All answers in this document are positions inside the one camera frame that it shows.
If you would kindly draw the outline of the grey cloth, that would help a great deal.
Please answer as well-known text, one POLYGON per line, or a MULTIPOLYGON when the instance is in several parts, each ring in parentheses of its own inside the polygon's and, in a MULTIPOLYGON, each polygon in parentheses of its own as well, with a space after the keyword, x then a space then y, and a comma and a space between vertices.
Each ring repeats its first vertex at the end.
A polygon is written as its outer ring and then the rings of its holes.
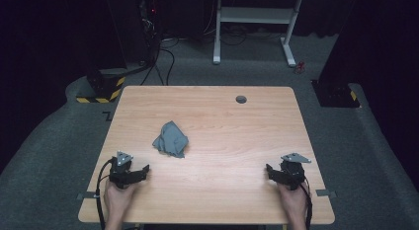
POLYGON ((160 134, 153 141, 152 145, 159 152, 163 152, 176 158, 184 158, 184 150, 188 143, 188 137, 181 131, 177 124, 171 120, 162 126, 160 134))

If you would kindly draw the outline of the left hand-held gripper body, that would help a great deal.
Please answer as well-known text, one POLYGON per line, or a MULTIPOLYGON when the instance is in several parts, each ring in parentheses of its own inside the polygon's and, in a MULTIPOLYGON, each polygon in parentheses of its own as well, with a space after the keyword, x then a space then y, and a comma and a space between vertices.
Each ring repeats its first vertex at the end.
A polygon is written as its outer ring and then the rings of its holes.
POLYGON ((124 190, 130 185, 128 178, 132 159, 132 155, 126 154, 123 151, 118 151, 117 155, 112 158, 109 180, 119 189, 124 190))

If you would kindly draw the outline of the black yellow striped stand base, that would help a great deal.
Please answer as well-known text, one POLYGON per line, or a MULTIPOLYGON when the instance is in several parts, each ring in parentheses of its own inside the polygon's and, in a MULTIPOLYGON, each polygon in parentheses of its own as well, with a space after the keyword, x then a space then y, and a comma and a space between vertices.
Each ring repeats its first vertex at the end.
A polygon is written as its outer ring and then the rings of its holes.
POLYGON ((82 104, 112 103, 121 92, 125 76, 106 76, 99 71, 88 74, 81 83, 76 101, 82 104))

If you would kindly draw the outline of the person's left hand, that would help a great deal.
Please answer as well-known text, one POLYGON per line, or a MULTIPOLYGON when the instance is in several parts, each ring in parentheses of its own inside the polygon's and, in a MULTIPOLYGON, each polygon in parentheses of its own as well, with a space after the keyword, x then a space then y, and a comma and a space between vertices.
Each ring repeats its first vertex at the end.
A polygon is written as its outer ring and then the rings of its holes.
POLYGON ((130 185, 126 189, 120 189, 112 182, 106 183, 105 203, 108 210, 108 224, 120 223, 124 220, 136 188, 137 185, 130 185))

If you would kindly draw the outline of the black stand base yellow mark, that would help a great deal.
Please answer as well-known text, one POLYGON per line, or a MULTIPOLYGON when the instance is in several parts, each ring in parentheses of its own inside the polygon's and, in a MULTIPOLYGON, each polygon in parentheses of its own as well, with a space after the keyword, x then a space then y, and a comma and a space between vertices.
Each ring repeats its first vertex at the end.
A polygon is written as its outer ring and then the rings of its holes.
POLYGON ((318 80, 311 81, 319 105, 327 108, 358 108, 361 104, 348 86, 334 86, 318 80))

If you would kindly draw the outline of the person's right hand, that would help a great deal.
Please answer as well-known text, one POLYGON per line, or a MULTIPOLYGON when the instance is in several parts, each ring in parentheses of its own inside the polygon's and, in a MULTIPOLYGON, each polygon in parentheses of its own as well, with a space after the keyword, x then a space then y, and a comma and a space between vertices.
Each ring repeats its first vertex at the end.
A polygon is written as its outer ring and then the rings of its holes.
POLYGON ((304 225, 307 212, 306 184, 302 184, 293 191, 286 185, 278 184, 278 189, 289 222, 304 225))

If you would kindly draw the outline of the dark equipment rack red light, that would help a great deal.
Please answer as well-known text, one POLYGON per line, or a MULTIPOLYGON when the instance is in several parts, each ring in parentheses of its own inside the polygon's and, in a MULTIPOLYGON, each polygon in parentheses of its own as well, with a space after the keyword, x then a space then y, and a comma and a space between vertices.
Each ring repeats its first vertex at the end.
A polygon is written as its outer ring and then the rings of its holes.
POLYGON ((147 63, 153 65, 157 60, 162 38, 157 0, 138 0, 138 11, 147 49, 147 63))

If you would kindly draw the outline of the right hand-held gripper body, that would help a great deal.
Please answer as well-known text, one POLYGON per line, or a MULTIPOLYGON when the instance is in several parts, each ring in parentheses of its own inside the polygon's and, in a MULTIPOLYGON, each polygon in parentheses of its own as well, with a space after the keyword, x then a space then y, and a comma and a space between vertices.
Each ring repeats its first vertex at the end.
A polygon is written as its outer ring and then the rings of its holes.
POLYGON ((296 190, 305 181, 303 163, 310 164, 311 160, 297 153, 282 156, 280 183, 289 186, 292 191, 296 190))

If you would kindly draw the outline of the white metal stand frame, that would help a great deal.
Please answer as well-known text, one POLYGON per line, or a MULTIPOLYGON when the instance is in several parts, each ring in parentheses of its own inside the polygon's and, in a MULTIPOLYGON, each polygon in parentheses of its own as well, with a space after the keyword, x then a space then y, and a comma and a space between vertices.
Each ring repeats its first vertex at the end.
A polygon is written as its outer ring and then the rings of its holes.
POLYGON ((286 35, 280 38, 289 67, 296 67, 290 40, 302 0, 295 0, 294 6, 288 9, 279 8, 249 8, 249 7, 226 7, 222 0, 216 0, 215 37, 213 46, 212 63, 219 64, 221 61, 221 24, 222 23, 248 23, 248 24, 271 24, 287 25, 286 35))

